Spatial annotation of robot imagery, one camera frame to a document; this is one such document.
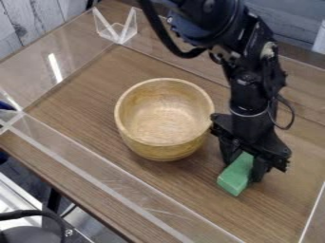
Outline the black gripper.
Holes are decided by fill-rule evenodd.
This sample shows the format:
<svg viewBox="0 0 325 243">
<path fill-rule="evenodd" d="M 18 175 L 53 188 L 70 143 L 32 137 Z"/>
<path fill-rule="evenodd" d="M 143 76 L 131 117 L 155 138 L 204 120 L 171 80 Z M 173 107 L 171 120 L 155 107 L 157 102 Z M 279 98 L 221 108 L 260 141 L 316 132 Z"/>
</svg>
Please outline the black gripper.
<svg viewBox="0 0 325 243">
<path fill-rule="evenodd" d="M 271 168 L 284 172 L 291 151 L 275 133 L 276 110 L 271 108 L 258 116 L 211 114 L 211 133 L 217 137 L 219 150 L 226 165 L 242 152 L 252 157 L 251 179 L 260 182 Z"/>
</svg>

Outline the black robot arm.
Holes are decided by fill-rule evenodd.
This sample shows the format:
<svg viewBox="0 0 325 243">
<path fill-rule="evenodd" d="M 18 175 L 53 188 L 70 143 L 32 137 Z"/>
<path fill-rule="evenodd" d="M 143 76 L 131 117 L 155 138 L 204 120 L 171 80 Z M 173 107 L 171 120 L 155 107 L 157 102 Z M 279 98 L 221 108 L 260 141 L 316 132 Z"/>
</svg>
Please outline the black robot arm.
<svg viewBox="0 0 325 243">
<path fill-rule="evenodd" d="M 282 70 L 272 31 L 243 0 L 137 0 L 164 47 L 177 57 L 207 53 L 221 66 L 230 85 L 227 114 L 211 114 L 223 162 L 231 166 L 240 153 L 252 156 L 248 179 L 259 182 L 271 169 L 284 172 L 290 149 L 275 130 L 287 74 Z"/>
</svg>

